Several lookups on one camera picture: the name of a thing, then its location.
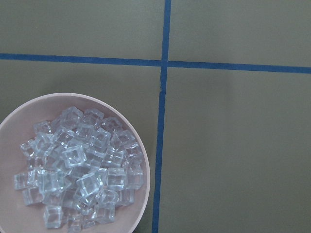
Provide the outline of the pink bowl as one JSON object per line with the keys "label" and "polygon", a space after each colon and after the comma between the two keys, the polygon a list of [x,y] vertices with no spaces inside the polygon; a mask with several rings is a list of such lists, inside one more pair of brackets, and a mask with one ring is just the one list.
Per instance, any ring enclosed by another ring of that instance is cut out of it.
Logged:
{"label": "pink bowl", "polygon": [[43,207],[26,207],[20,192],[14,189],[13,176],[23,172],[26,165],[20,144],[34,137],[33,124],[56,118],[64,109],[76,106],[80,110],[97,108],[107,116],[117,117],[137,138],[144,161],[144,185],[135,194],[135,203],[116,211],[115,222],[97,225],[86,233],[132,233],[140,222],[149,197],[150,167],[146,150],[135,128],[112,106],[101,100],[76,93],[53,93],[30,100],[11,114],[0,125],[0,231],[2,233],[65,233],[61,229],[46,229]]}

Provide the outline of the clear ice cube pile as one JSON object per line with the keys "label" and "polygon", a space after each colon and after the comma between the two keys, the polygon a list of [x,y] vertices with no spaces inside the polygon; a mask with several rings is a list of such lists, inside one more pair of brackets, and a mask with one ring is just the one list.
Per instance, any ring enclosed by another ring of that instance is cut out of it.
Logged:
{"label": "clear ice cube pile", "polygon": [[144,183],[143,153],[116,117],[69,107],[33,130],[20,145],[27,172],[14,176],[14,189],[25,205],[45,206],[46,228],[78,233],[113,222],[118,207],[134,203]]}

